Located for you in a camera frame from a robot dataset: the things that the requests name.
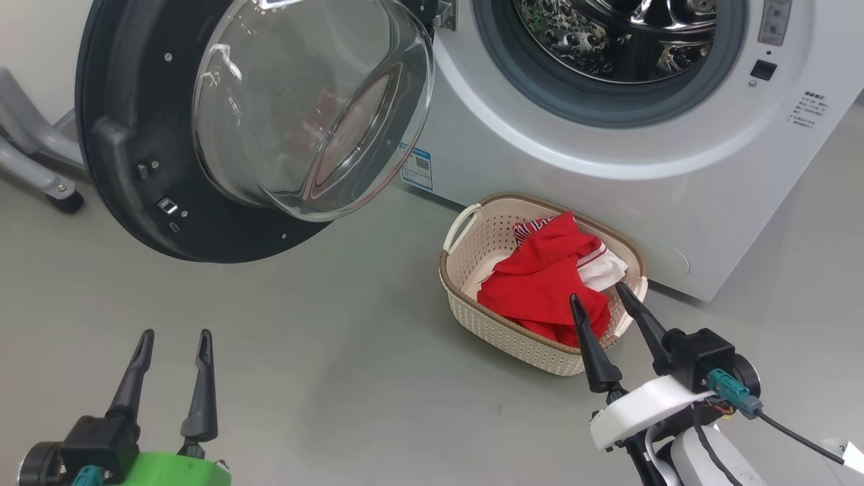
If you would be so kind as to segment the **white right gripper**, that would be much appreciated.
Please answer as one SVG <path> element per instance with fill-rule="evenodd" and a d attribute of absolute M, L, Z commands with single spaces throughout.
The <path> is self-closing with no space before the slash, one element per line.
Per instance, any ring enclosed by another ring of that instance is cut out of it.
<path fill-rule="evenodd" d="M 591 419 L 591 437 L 599 450 L 607 449 L 618 441 L 672 417 L 693 402 L 715 395 L 711 390 L 703 393 L 689 391 L 685 385 L 669 376 L 670 352 L 664 347 L 666 329 L 626 283 L 618 282 L 615 290 L 624 310 L 637 324 L 650 350 L 652 369 L 656 375 L 663 377 L 652 379 L 614 400 Z M 570 296 L 570 308 L 590 391 L 595 394 L 623 395 L 624 390 L 620 384 L 622 373 L 608 359 L 601 342 L 593 334 L 590 316 L 577 294 Z"/>

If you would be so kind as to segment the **grey metal stand with caster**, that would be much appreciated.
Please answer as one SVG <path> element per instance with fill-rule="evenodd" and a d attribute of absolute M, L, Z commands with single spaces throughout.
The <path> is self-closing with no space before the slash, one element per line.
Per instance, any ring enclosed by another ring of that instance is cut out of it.
<path fill-rule="evenodd" d="M 47 156 L 84 170 L 77 142 L 47 122 L 12 72 L 0 65 L 0 169 L 39 190 L 62 213 L 77 213 L 84 198 L 71 179 L 41 165 Z"/>

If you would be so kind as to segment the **white front-load washing machine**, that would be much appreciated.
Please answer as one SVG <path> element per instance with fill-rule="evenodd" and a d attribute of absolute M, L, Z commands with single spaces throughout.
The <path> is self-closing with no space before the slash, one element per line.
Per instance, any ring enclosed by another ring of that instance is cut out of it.
<path fill-rule="evenodd" d="M 435 196 L 530 194 L 709 301 L 864 91 L 864 0 L 421 0 Z"/>

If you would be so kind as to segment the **red garment with label tag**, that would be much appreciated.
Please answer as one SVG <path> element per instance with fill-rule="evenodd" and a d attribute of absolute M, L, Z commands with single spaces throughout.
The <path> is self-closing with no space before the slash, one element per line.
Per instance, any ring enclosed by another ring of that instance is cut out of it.
<path fill-rule="evenodd" d="M 595 261 L 602 240 L 583 233 L 571 211 L 516 223 L 512 235 L 516 249 L 481 283 L 477 302 L 543 338 L 579 348 L 570 306 L 577 295 L 593 335 L 601 338 L 612 320 L 609 298 L 587 285 L 579 265 Z"/>

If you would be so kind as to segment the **grey warning sticker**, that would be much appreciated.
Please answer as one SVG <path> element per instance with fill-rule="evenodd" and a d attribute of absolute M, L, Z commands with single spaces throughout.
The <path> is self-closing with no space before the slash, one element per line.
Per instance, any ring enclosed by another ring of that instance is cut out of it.
<path fill-rule="evenodd" d="M 786 39 L 792 0 L 764 0 L 758 41 L 765 45 L 782 46 Z"/>

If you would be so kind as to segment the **washing machine glass door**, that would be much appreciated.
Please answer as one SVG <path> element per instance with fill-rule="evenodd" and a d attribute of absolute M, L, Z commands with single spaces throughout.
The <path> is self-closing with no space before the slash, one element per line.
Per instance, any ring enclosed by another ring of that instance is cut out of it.
<path fill-rule="evenodd" d="M 78 50 L 84 165 L 130 235 L 246 263 L 369 203 L 435 82 L 422 0 L 92 0 Z"/>

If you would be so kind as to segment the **cream perforated laundry basket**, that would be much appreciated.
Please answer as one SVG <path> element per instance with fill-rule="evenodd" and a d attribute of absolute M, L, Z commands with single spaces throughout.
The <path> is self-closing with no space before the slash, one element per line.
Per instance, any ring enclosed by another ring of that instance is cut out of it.
<path fill-rule="evenodd" d="M 499 192 L 466 207 L 450 226 L 442 244 L 439 275 L 450 302 L 450 310 L 463 328 L 473 335 L 513 356 L 521 362 L 552 375 L 570 377 L 584 372 L 577 348 L 555 344 L 510 322 L 480 305 L 477 292 L 481 281 L 493 273 L 494 265 L 516 250 L 512 226 L 516 223 L 552 217 L 568 207 L 519 192 Z M 580 230 L 599 236 L 616 256 L 628 265 L 623 282 L 644 302 L 648 290 L 648 267 L 638 246 L 613 228 L 575 213 Z M 611 311 L 609 329 L 599 339 L 608 350 L 633 322 L 615 290 L 609 296 Z"/>

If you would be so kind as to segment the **blue energy label sticker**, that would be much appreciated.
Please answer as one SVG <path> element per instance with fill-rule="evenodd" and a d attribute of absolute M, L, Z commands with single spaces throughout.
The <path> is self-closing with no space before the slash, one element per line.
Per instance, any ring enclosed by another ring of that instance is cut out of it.
<path fill-rule="evenodd" d="M 404 142 L 399 145 L 399 148 L 407 156 L 400 170 L 402 181 L 421 190 L 434 191 L 431 154 L 417 147 L 407 151 L 407 145 Z"/>

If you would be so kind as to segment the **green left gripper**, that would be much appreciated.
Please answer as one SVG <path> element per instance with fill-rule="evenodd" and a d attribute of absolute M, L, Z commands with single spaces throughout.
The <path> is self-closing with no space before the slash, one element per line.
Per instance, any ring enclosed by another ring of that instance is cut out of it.
<path fill-rule="evenodd" d="M 146 329 L 140 336 L 106 412 L 107 417 L 138 422 L 143 378 L 151 365 L 154 341 L 154 329 Z M 192 401 L 182 422 L 181 434 L 185 443 L 206 443 L 219 434 L 213 336 L 208 329 L 201 330 L 195 366 Z M 232 486 L 232 475 L 219 462 L 207 460 L 203 452 L 196 456 L 143 452 L 123 482 L 112 486 Z"/>

